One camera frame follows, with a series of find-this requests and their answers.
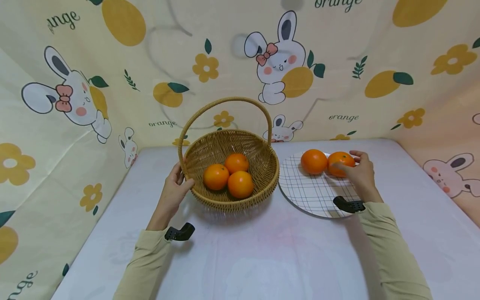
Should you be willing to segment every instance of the black clip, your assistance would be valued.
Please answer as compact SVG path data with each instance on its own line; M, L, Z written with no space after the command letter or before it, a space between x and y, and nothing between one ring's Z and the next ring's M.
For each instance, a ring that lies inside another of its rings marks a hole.
M185 225L183 225L183 227L180 230L170 226L170 228L167 230L167 233L165 234L165 239L166 240L188 240L192 236L194 231L195 231L195 227L193 227L193 225L190 223L185 223Z
M347 201L342 196L335 197L333 199L333 203L338 207L338 209L351 214L361 212L365 209L362 200Z

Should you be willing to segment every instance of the printed backdrop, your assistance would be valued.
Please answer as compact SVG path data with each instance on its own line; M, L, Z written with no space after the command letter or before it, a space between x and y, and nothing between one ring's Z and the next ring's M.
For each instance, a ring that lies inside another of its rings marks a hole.
M0 298L49 299L145 146L398 141L480 225L480 2L0 5Z

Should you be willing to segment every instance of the wicker basket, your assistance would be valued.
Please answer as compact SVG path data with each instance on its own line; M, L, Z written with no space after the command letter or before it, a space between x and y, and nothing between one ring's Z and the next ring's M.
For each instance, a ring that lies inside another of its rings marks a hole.
M268 123L268 136L272 136L272 119L268 111L257 101L243 97L228 97L214 101L197 113L187 122L180 135L178 153L181 169L185 178L195 179L192 188L193 195L203 204L220 211L240 211L265 200L278 184L279 163L270 139L265 141L251 132L239 129L219 130L208 133L190 145L183 160L182 143L191 124L210 108L229 101L243 101L252 103L262 110ZM249 160L249 173L253 178L255 188L250 197L238 200L231 196L227 189L211 191L203 183L204 170L211 164L223 164L232 153L243 153Z

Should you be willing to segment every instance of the white plate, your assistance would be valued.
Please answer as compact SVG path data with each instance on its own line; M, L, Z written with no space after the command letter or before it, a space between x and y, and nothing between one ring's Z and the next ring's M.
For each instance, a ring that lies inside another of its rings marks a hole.
M333 199L337 196L342 196L347 201L359 199L350 180L332 176L328 171L320 175L307 174L300 164L303 153L295 153L280 165L278 183L283 194L290 203L312 215L327 218L351 215L333 204Z

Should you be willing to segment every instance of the beige sleeve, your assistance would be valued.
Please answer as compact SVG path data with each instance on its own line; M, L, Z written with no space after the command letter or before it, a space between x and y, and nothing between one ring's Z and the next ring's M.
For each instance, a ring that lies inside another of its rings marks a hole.
M365 203L358 213L377 259L380 282L388 300L431 300L432 294L417 261L385 203Z
M142 230L113 300L150 299L170 249L170 241L164 238L165 232Z

